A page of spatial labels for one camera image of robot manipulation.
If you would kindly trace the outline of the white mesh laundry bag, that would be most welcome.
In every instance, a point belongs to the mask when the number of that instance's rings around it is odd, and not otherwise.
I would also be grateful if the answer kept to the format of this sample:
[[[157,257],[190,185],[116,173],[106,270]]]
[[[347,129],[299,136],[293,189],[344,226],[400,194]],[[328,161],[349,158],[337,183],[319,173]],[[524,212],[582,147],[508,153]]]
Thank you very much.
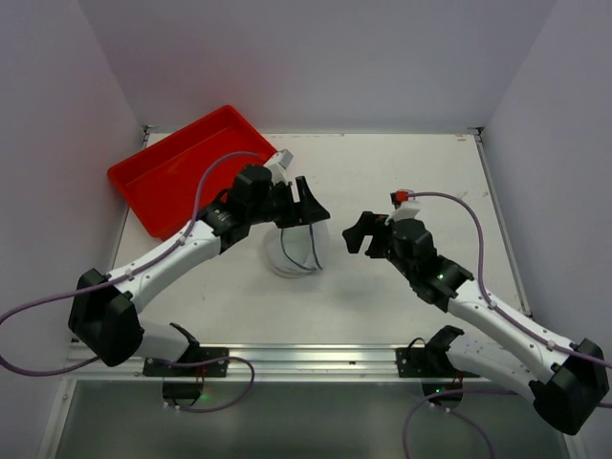
[[[263,262],[284,278],[321,273],[327,264],[330,235],[326,221],[288,229],[269,229],[260,250]]]

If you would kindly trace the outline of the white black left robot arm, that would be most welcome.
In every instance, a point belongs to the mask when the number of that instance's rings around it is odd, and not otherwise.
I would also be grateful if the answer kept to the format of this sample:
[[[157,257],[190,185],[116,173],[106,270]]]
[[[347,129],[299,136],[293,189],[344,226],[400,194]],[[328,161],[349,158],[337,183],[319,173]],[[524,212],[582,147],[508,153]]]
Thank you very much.
[[[304,177],[277,180],[266,166],[247,165],[230,188],[195,211],[175,235],[136,261],[102,274],[84,273],[77,283],[69,329],[107,366],[132,357],[193,365],[198,341],[184,327],[140,320],[163,290],[195,267],[245,239],[254,225],[311,229],[330,219]]]

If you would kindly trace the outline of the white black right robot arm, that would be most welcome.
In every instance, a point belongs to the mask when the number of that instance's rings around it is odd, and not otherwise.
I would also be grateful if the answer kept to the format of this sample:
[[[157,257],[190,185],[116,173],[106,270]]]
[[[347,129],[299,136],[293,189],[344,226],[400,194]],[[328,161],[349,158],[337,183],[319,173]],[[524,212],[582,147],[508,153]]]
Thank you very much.
[[[489,293],[468,270],[439,254],[431,233],[415,218],[392,220],[365,211],[343,231],[347,250],[390,262],[423,302],[464,320],[489,337],[458,327],[438,331],[409,362],[436,374],[486,378],[522,396],[550,426],[577,434],[609,391],[603,352],[589,339],[574,343],[546,330]]]

